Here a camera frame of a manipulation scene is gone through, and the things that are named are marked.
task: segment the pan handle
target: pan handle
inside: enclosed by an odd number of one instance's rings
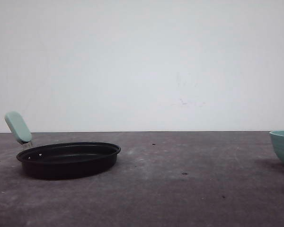
[[[32,134],[19,113],[16,111],[8,112],[5,114],[4,119],[15,139],[23,146],[24,149],[33,146],[31,141]]]

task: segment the gray table surface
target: gray table surface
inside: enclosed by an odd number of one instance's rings
[[[22,147],[0,133],[0,227],[284,226],[284,165],[268,132],[34,133],[33,141],[122,151],[99,175],[37,180],[16,160]]]

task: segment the black frying pan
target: black frying pan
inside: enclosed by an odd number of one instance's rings
[[[31,144],[31,133],[17,112],[9,112],[5,120],[21,144]],[[35,178],[65,179],[106,171],[117,160],[121,148],[102,142],[74,142],[29,148],[17,155],[24,172]]]

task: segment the white wall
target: white wall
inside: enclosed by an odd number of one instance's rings
[[[0,132],[284,129],[284,0],[0,0]]]

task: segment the pan rim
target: pan rim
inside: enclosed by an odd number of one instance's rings
[[[50,162],[44,162],[44,161],[30,161],[30,160],[26,160],[26,159],[23,159],[21,156],[23,154],[26,154],[30,151],[34,151],[35,149],[44,149],[44,148],[48,148],[48,147],[63,147],[63,146],[71,146],[71,145],[74,145],[74,146],[80,146],[80,145],[107,145],[107,146],[110,146],[110,147],[114,147],[116,148],[116,151],[109,154],[109,155],[105,155],[105,156],[101,156],[101,157],[97,157],[95,159],[92,159],[92,160],[83,160],[83,161],[77,161],[77,162],[65,162],[65,163],[50,163]],[[33,148],[29,148],[29,149],[26,149],[26,150],[23,150],[21,151],[20,153],[17,154],[16,158],[18,161],[20,161],[21,163],[27,163],[27,164],[34,164],[34,165],[47,165],[47,166],[56,166],[56,165],[69,165],[69,164],[78,164],[78,163],[86,163],[86,162],[91,162],[91,161],[96,161],[96,160],[99,160],[99,159],[104,159],[104,158],[107,158],[107,157],[111,157],[113,155],[117,155],[118,153],[120,153],[121,151],[121,147],[119,147],[118,145],[116,144],[113,144],[113,143],[106,143],[106,142],[67,142],[67,143],[54,143],[54,144],[48,144],[48,145],[42,145],[42,146],[38,146],[38,147],[33,147]]]

